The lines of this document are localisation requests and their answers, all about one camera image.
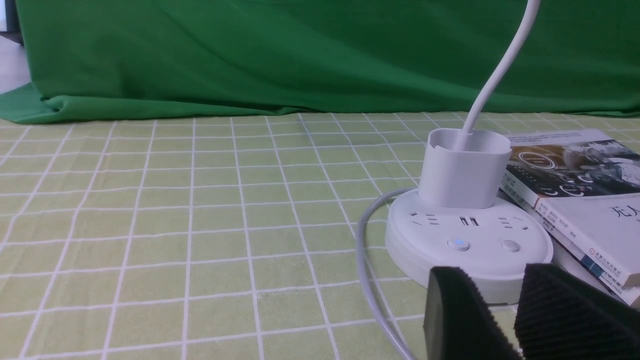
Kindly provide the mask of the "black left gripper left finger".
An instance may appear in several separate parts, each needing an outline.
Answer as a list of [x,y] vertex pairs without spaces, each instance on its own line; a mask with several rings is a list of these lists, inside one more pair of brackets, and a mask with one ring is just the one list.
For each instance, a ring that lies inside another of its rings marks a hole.
[[460,268],[430,269],[423,320],[428,360],[521,360]]

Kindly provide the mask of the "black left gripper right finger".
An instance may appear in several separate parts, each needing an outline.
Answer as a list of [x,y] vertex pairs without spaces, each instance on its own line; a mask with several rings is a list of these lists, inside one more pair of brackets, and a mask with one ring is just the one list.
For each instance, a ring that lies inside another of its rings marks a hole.
[[528,264],[514,322],[526,360],[637,360],[639,312],[551,264]]

